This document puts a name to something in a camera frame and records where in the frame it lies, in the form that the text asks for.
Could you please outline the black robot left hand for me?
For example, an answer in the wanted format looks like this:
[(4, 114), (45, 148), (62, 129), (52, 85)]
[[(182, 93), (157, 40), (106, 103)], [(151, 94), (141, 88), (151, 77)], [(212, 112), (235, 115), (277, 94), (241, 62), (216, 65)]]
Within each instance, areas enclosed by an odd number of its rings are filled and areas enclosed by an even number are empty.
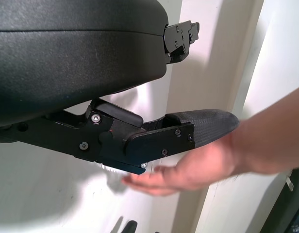
[(156, 0), (0, 0), (0, 143), (23, 142), (134, 174), (237, 128), (208, 109), (142, 117), (104, 101), (183, 61), (199, 24)]

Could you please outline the person's bare hand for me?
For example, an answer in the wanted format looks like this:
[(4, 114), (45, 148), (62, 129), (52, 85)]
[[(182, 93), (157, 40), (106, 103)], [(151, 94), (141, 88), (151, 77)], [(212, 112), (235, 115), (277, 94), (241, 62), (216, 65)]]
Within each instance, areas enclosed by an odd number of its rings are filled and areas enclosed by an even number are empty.
[(169, 196), (195, 191), (237, 173), (238, 155), (234, 137), (241, 127), (203, 147), (188, 152), (174, 166), (157, 166), (151, 173), (130, 174), (124, 185), (151, 196)]

